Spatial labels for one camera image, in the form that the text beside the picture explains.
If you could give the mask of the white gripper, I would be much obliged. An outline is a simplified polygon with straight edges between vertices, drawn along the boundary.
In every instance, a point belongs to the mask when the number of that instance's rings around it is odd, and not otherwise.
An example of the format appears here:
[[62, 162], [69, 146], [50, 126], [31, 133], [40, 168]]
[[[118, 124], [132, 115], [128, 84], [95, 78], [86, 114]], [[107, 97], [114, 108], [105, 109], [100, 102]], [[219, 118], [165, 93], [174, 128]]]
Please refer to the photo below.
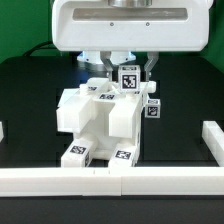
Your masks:
[[[110, 51], [200, 51], [208, 43], [211, 0], [55, 0], [52, 38], [62, 51], [101, 51], [113, 80]], [[159, 59], [148, 52], [143, 80]]]

